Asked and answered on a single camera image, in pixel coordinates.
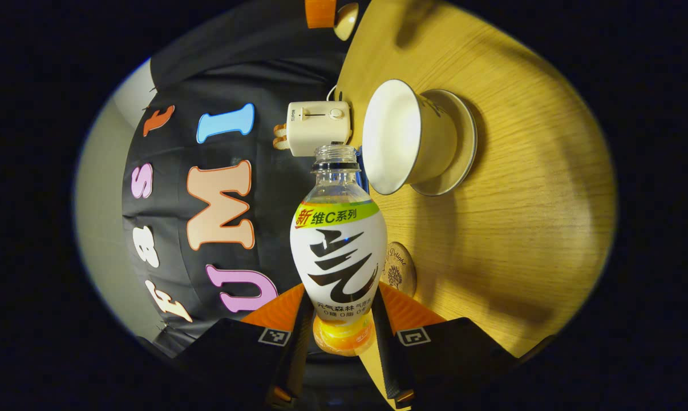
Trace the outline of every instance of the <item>wooden table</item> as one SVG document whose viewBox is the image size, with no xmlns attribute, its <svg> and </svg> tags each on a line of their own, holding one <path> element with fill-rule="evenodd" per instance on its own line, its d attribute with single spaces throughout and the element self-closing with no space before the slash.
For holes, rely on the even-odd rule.
<svg viewBox="0 0 688 411">
<path fill-rule="evenodd" d="M 415 299 L 448 320 L 470 318 L 522 356 L 576 314 L 610 251 L 616 186 L 600 128 L 549 63 L 448 3 L 370 3 L 334 94 L 351 105 L 351 145 L 391 78 L 454 92 L 479 129 L 475 164 L 453 192 L 371 190 L 388 241 L 414 258 Z M 361 358 L 384 395 L 376 344 Z"/>
</svg>

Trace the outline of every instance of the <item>green label stripe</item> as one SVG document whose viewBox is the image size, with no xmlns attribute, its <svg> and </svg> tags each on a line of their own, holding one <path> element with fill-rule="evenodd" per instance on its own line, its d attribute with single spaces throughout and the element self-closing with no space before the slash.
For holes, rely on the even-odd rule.
<svg viewBox="0 0 688 411">
<path fill-rule="evenodd" d="M 296 228 L 317 228 L 360 221 L 375 215 L 380 208 L 374 201 L 360 203 L 301 203 L 296 210 Z"/>
</svg>

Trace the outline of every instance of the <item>black background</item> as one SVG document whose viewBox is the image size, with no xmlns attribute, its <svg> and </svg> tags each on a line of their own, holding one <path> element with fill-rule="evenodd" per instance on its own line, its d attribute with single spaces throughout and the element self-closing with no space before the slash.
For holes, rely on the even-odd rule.
<svg viewBox="0 0 688 411">
<path fill-rule="evenodd" d="M 118 83 L 231 5 L 0 3 L 0 409 L 224 408 L 222 393 L 169 383 L 91 291 L 70 187 L 80 136 Z M 483 392 L 482 408 L 687 409 L 688 2 L 463 5 L 579 90 L 621 195 L 595 293 L 555 343 Z"/>
</svg>

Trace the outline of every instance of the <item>saucer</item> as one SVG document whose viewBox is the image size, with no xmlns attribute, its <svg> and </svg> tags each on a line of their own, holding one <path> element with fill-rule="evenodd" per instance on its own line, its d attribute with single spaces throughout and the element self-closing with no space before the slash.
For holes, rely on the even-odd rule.
<svg viewBox="0 0 688 411">
<path fill-rule="evenodd" d="M 420 95 L 443 107 L 453 119 L 457 133 L 456 154 L 450 166 L 438 177 L 411 186 L 422 195 L 444 195 L 461 184 L 473 165 L 477 148 L 476 124 L 466 104 L 450 91 L 433 89 Z"/>
</svg>

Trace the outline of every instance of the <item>bottle label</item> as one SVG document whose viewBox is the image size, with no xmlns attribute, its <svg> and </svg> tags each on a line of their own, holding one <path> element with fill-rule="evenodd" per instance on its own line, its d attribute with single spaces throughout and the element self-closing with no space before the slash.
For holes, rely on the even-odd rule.
<svg viewBox="0 0 688 411">
<path fill-rule="evenodd" d="M 291 251 L 321 320 L 351 323 L 370 309 L 386 244 L 387 227 L 372 200 L 300 205 L 291 223 Z"/>
<path fill-rule="evenodd" d="M 294 215 L 294 228 L 328 227 L 360 221 L 380 211 L 372 201 L 359 203 L 301 203 Z"/>
</svg>

